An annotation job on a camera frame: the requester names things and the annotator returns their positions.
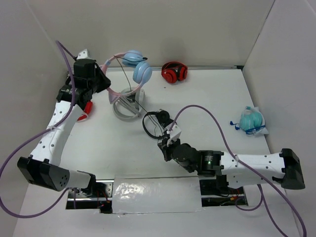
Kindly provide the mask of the pink blue cat-ear headphones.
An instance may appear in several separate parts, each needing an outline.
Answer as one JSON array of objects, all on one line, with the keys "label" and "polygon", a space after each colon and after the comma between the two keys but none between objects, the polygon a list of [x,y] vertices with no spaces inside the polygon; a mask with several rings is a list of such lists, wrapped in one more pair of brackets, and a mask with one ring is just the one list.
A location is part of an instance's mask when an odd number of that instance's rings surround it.
[{"label": "pink blue cat-ear headphones", "polygon": [[140,51],[128,50],[126,52],[114,54],[105,61],[105,63],[101,66],[101,70],[104,75],[107,75],[108,68],[116,59],[121,61],[123,69],[130,69],[132,72],[130,80],[133,81],[135,86],[128,89],[127,92],[117,92],[111,89],[111,87],[108,87],[107,92],[110,104],[113,104],[118,99],[130,96],[142,89],[142,87],[150,80],[153,72],[152,67],[147,62],[147,58]]}]

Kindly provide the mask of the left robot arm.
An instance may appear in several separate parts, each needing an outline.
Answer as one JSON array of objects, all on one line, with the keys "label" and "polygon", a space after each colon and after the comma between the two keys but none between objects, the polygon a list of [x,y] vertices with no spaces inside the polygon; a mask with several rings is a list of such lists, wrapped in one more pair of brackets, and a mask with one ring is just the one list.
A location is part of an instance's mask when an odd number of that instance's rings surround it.
[{"label": "left robot arm", "polygon": [[97,193],[95,175],[60,167],[68,137],[92,95],[107,89],[111,82],[93,59],[74,63],[74,82],[67,81],[56,97],[54,114],[45,133],[29,157],[20,157],[17,166],[33,185],[55,191],[77,188],[86,197]]}]

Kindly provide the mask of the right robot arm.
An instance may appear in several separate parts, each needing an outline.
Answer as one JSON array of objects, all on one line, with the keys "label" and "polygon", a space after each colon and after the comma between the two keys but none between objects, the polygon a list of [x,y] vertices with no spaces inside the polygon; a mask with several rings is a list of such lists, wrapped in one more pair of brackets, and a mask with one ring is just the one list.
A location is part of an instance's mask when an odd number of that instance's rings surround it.
[{"label": "right robot arm", "polygon": [[232,188],[268,182],[288,190],[305,188],[300,160],[291,149],[269,155],[232,156],[223,151],[198,151],[180,140],[168,144],[166,139],[158,147],[165,161],[174,160],[187,172],[196,172],[200,177],[214,177],[216,190],[222,194]]}]

